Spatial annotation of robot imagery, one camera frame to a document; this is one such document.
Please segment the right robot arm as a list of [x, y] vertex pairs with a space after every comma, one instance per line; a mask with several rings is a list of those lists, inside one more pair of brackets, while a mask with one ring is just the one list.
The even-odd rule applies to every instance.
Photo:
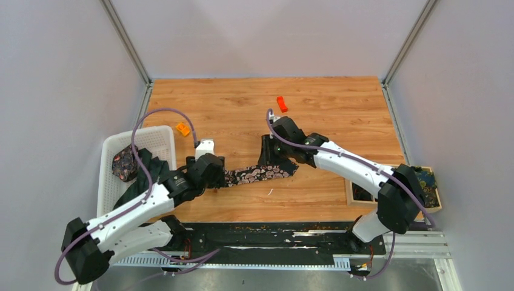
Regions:
[[272, 110], [265, 120], [270, 133], [264, 135], [262, 158], [294, 159], [335, 173], [377, 200], [376, 208], [356, 218], [347, 231], [346, 244], [352, 252], [363, 252], [385, 233], [405, 234], [424, 209], [424, 192], [413, 167], [392, 167], [365, 159], [323, 135], [306, 135], [292, 118], [276, 116]]

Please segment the black pink rose tie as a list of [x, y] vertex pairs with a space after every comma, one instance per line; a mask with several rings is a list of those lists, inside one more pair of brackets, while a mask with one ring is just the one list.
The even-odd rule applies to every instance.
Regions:
[[224, 175], [224, 187], [290, 178], [296, 173], [298, 168], [299, 165], [290, 160], [286, 160], [274, 165], [253, 165], [236, 170], [226, 170]]

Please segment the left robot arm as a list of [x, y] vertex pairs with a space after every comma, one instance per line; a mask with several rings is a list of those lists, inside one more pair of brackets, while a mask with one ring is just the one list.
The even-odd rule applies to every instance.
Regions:
[[88, 284], [126, 257], [164, 246], [181, 249], [185, 228], [169, 213], [205, 189], [221, 186], [224, 175], [224, 158], [206, 153], [189, 159], [183, 170], [160, 174], [148, 190], [111, 212], [87, 222], [70, 221], [58, 263], [67, 261], [75, 282]]

